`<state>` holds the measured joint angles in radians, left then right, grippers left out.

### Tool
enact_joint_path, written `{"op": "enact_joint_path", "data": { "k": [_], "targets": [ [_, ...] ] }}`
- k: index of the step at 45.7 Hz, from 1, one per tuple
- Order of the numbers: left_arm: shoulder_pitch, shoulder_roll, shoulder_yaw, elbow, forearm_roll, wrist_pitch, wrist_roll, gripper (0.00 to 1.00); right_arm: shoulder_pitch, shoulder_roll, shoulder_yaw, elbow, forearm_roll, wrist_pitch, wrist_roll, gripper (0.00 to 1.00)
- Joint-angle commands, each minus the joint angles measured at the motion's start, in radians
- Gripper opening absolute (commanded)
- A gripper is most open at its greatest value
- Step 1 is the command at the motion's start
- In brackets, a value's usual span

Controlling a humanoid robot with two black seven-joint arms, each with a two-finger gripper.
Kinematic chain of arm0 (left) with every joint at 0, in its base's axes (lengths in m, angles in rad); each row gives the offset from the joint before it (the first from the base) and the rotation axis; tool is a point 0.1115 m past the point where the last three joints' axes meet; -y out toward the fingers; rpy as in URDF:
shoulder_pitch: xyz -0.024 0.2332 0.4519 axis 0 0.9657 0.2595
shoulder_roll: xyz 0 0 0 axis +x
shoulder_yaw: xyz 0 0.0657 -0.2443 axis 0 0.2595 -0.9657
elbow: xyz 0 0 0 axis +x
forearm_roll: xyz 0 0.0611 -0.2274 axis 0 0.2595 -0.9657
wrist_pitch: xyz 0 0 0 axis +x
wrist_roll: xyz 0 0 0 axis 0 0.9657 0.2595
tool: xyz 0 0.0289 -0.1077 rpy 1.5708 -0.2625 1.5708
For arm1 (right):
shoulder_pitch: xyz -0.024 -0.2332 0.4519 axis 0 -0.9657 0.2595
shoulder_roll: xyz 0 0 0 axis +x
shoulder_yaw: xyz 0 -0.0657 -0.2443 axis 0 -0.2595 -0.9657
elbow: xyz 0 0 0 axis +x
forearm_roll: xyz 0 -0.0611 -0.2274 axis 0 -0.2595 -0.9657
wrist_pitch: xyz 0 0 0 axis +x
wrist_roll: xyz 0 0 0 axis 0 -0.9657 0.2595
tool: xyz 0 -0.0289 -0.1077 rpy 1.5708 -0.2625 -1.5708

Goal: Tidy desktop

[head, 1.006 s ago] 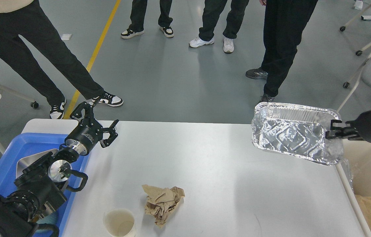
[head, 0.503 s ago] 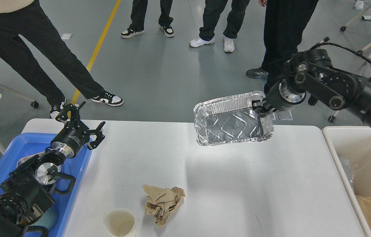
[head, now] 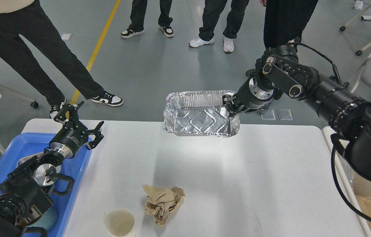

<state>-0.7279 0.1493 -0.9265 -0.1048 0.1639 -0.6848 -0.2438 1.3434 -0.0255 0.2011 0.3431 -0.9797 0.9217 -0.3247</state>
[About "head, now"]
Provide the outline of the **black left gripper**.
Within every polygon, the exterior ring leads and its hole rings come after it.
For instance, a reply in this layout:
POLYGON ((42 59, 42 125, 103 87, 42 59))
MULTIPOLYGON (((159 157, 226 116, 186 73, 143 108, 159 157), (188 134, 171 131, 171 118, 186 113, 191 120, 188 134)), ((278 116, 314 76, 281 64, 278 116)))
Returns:
POLYGON ((78 109, 83 104, 84 101, 74 105, 65 104, 53 117, 53 120, 62 123, 63 127, 49 142, 49 148, 61 154, 65 159, 73 158, 85 143, 88 150, 94 149, 104 138, 101 129, 104 124, 103 120, 97 124, 95 129, 84 131, 85 126, 79 121, 78 116, 78 109), (93 135, 94 139, 88 142, 89 135, 93 135))

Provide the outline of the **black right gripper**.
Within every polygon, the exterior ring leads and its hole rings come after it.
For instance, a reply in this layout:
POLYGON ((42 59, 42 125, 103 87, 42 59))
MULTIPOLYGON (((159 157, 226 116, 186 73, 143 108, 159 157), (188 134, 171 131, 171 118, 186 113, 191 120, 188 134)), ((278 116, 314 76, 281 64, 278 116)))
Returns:
POLYGON ((223 95, 222 103, 226 105, 229 117, 253 112, 263 113, 274 100, 274 89, 267 89, 257 76, 247 79, 234 95, 223 95))

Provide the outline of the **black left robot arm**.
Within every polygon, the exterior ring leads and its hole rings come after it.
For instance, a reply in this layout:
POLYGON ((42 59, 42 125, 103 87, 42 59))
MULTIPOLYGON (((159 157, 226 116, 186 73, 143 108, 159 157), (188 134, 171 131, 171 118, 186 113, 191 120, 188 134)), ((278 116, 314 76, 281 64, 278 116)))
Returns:
POLYGON ((85 146, 94 149, 103 139, 103 121, 88 129, 78 117, 77 105, 66 104, 54 117, 63 124, 43 152, 30 155, 0 184, 0 237, 22 237, 26 233, 47 236, 43 227, 33 227, 54 204, 51 195, 72 192, 75 179, 61 173, 65 160, 85 146))

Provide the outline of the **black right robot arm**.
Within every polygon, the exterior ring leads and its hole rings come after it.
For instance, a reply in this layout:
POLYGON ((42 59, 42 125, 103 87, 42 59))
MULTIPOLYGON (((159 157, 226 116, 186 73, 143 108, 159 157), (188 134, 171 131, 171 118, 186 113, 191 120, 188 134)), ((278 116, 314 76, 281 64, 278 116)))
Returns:
POLYGON ((334 167, 334 155, 338 152, 357 174, 371 181, 371 102, 339 84, 335 64, 332 65, 335 79, 300 64, 295 48, 298 44, 291 42, 267 48, 257 59, 255 69, 246 72, 248 79, 238 92, 223 96, 223 105, 233 116, 264 109, 282 95, 306 103, 335 131, 331 135, 331 165, 339 194, 353 212, 371 222, 371 217, 347 200, 339 187, 334 167))

